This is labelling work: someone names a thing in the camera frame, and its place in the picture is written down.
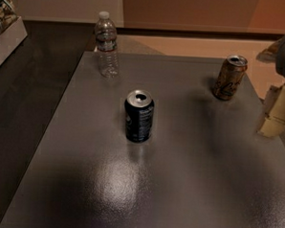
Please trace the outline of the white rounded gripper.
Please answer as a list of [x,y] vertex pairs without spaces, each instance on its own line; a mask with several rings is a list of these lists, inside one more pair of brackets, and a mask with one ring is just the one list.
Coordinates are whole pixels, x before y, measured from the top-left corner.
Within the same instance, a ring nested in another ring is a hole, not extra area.
[[[276,72],[285,78],[285,35],[275,56]],[[263,102],[263,119],[258,132],[265,137],[279,136],[285,130],[285,84],[272,85]]]

